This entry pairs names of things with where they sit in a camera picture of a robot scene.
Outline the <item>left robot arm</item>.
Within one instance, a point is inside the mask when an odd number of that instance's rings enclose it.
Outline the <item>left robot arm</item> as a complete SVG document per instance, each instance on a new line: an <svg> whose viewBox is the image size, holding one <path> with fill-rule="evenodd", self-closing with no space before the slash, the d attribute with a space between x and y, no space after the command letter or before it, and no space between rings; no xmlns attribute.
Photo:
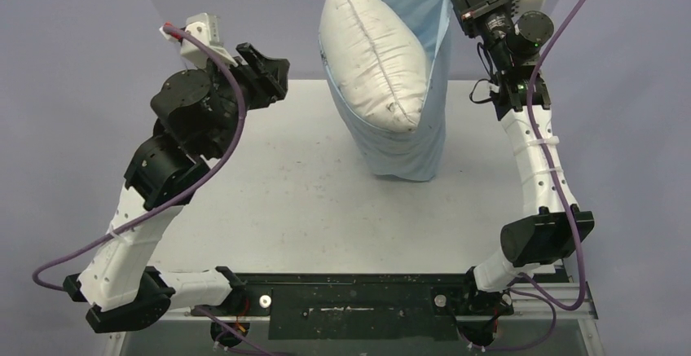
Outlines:
<svg viewBox="0 0 691 356"><path fill-rule="evenodd" d="M86 321L94 332L139 331L169 310L203 306L232 315L247 306L244 283L225 266L184 272L150 264L165 230L209 181L209 162L233 148L240 110L267 108L287 95L287 59L249 43L236 49L237 65L221 70L205 59L168 77L152 97L152 136L126 169L107 241L63 283L73 301L89 305Z"/></svg>

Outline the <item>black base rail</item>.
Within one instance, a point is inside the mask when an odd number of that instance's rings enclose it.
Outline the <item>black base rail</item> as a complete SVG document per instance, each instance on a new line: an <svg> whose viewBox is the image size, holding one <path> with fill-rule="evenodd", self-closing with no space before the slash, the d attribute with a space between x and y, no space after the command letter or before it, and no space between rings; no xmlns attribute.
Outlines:
<svg viewBox="0 0 691 356"><path fill-rule="evenodd" d="M487 340L518 308L516 292L480 292L467 275L239 274L231 285L209 311L267 319L271 340Z"/></svg>

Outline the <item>white pillow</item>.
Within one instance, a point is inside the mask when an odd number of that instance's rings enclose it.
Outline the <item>white pillow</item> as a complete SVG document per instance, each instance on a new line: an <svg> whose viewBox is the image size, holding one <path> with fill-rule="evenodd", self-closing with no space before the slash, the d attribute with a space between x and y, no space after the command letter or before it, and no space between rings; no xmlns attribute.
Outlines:
<svg viewBox="0 0 691 356"><path fill-rule="evenodd" d="M319 41L351 114L381 130L416 130L431 63L419 39L388 4L325 0Z"/></svg>

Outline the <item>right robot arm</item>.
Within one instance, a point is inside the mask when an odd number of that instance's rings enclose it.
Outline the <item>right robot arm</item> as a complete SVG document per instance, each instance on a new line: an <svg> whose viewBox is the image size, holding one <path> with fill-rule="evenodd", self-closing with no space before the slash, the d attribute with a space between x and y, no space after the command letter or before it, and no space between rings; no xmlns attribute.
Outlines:
<svg viewBox="0 0 691 356"><path fill-rule="evenodd" d="M540 70L561 29L543 11L546 0L451 0L464 34L480 38L497 120L508 135L522 184L522 218L503 226L500 248L472 269L463 307L480 314L503 291L540 266L580 254L594 227L579 208L561 167L552 129L552 100Z"/></svg>

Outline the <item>light blue pillowcase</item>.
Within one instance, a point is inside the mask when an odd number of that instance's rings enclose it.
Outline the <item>light blue pillowcase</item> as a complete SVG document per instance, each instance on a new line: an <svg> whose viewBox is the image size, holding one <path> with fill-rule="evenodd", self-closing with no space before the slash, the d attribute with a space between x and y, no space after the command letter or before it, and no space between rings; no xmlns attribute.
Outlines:
<svg viewBox="0 0 691 356"><path fill-rule="evenodd" d="M392 133L356 116L332 75L330 59L319 48L336 110L350 132L370 172L414 182L433 179L446 138L447 83L451 60L451 0L382 0L418 38L431 63L427 93L417 129Z"/></svg>

